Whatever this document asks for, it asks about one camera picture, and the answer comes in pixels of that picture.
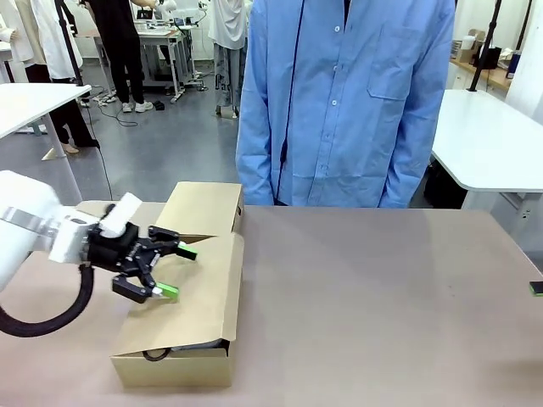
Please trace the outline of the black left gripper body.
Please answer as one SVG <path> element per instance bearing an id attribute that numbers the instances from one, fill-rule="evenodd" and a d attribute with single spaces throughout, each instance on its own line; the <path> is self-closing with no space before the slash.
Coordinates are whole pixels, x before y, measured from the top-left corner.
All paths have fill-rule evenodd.
<path id="1" fill-rule="evenodd" d="M 128 224 L 119 237 L 105 237 L 99 224 L 87 230 L 86 242 L 82 249 L 82 264 L 86 268 L 98 267 L 124 276 L 148 274 L 146 263 L 137 259 L 148 238 L 139 236 L 139 227 Z"/>

